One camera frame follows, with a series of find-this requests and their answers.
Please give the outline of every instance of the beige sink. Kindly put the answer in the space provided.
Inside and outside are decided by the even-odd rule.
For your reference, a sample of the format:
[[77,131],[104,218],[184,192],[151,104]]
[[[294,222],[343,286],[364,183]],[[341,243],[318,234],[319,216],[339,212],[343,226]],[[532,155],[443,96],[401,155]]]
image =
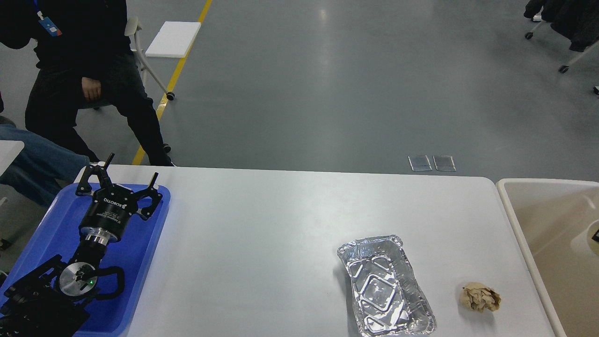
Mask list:
[[556,336],[598,336],[599,183],[502,179],[497,189]]

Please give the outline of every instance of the hand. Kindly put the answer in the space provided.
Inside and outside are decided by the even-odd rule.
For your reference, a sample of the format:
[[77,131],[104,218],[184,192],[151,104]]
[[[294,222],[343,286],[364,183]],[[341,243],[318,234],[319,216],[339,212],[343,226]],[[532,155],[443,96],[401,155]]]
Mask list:
[[81,79],[83,96],[87,102],[99,100],[102,96],[102,84],[98,80],[83,77]]

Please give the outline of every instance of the black clothing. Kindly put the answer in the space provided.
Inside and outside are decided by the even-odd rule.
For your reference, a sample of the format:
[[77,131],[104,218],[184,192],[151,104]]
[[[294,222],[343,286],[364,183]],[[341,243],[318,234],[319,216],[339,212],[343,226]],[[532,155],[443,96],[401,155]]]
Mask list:
[[[151,165],[170,166],[162,148],[164,143],[158,117],[141,83],[135,59],[117,54],[105,64],[102,97],[127,117]],[[25,127],[91,161],[99,158],[74,129],[77,110],[85,102],[81,93],[81,74],[76,68],[47,67],[40,70],[25,110]]]
[[77,110],[84,105],[81,79],[101,83],[102,98],[127,117],[151,165],[172,166],[152,99],[148,98],[125,36],[125,0],[38,0],[44,17],[60,32],[51,36],[38,22],[33,0],[0,0],[0,42],[22,48],[37,40],[40,69],[29,95],[29,131],[91,161],[99,158],[77,134]]
[[570,50],[584,52],[599,39],[599,0],[530,0],[524,16],[532,18],[541,7],[542,19],[570,39]]
[[14,49],[37,40],[37,67],[75,65],[83,77],[100,79],[105,60],[128,52],[125,0],[38,0],[62,35],[52,37],[38,22],[33,0],[0,0],[0,42]]

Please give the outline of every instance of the lanyard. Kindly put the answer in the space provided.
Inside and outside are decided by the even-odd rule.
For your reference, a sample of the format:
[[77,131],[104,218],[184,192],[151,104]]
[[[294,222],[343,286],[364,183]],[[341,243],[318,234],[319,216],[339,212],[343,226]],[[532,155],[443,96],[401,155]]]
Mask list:
[[38,0],[31,0],[31,2],[33,3],[33,5],[35,7],[35,12],[40,17],[40,20],[44,20],[44,16],[41,14],[40,7],[37,4]]

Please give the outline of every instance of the id badge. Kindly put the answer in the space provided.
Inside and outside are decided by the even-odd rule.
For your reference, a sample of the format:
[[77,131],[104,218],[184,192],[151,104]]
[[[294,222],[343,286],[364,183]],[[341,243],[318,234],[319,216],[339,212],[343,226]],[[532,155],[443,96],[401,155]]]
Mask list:
[[57,37],[62,35],[60,29],[56,27],[54,22],[52,22],[52,20],[50,20],[49,17],[45,17],[42,20],[39,20],[38,22],[42,27],[44,27],[44,29],[48,32],[48,34],[50,34],[50,36]]

